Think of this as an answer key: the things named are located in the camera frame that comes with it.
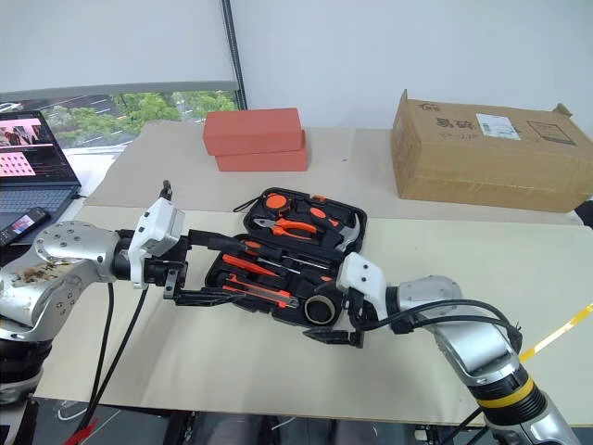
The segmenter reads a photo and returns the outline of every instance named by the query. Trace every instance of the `orange foam block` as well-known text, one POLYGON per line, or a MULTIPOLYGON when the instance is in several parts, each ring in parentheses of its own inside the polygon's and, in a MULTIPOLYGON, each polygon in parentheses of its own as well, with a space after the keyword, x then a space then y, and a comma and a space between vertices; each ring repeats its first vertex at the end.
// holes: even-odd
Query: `orange foam block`
POLYGON ((296 108, 212 111, 202 139, 210 156, 298 151, 301 131, 296 108))
POLYGON ((221 172, 303 172, 307 169, 305 132, 298 150, 217 156, 216 163, 221 172))

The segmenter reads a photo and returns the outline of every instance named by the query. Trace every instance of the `robotic arm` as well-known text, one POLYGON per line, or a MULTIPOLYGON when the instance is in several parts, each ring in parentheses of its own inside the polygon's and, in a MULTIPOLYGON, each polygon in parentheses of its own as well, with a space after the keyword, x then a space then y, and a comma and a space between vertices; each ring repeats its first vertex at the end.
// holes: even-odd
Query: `robotic arm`
MULTIPOLYGON (((192 245, 246 248, 224 235, 193 230, 181 235, 183 216, 171 205, 170 187, 165 184, 135 231, 112 232, 86 222, 60 222, 41 232, 25 255, 0 270, 0 405, 21 401, 34 391, 54 336, 92 283, 124 279, 142 289, 152 283, 164 287, 165 299, 191 306, 213 306, 237 298, 219 289, 183 290, 185 256, 192 245)), ((383 272, 356 253, 346 256, 336 286, 346 296, 355 327, 365 305, 383 320, 426 303, 461 299, 459 287, 440 276, 388 287, 383 272)), ((431 323, 444 315, 482 313, 468 306, 449 305, 418 311, 413 319, 434 334, 501 444, 579 444, 494 325, 431 323)), ((391 327, 396 334, 411 330, 395 323, 391 327)))
MULTIPOLYGON (((462 298, 459 286, 444 276, 388 287, 381 269, 357 253, 350 253, 342 263, 337 287, 347 294, 353 319, 362 315, 360 299, 384 320, 427 303, 462 298)), ((507 338, 493 324, 438 322, 441 317, 457 315, 484 314, 471 306, 449 305, 418 311, 412 318, 435 336, 439 349, 482 408, 494 438, 501 445, 579 444, 552 400, 523 368, 507 338)), ((391 328, 396 334, 411 330, 405 324, 391 328)))

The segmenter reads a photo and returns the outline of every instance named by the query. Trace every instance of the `green trees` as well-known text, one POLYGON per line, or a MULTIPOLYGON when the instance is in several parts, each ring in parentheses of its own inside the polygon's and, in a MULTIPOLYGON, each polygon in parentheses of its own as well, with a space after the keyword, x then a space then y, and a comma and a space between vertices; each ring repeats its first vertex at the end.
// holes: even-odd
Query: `green trees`
POLYGON ((233 93, 224 91, 124 94, 113 95, 111 101, 119 117, 97 114, 94 108, 60 105, 43 113, 58 142, 70 148, 128 142, 149 121, 196 121, 205 119, 209 111, 236 109, 233 93))

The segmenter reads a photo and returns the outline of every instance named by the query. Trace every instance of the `cardboard box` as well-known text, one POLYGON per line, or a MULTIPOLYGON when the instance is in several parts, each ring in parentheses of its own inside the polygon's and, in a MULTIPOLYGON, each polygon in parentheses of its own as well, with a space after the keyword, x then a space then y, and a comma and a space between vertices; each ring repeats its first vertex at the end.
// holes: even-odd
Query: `cardboard box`
POLYGON ((400 197, 570 211, 593 195, 593 143, 553 111, 408 100, 391 135, 400 197))

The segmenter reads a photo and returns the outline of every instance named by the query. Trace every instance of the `laptop keyboard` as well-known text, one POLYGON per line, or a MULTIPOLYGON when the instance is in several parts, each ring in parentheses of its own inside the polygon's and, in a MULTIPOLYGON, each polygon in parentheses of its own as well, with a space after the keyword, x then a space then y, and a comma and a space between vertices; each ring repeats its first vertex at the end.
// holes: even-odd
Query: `laptop keyboard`
POLYGON ((24 213, 31 207, 47 212, 56 211, 70 190, 3 190, 0 192, 0 212, 24 213))

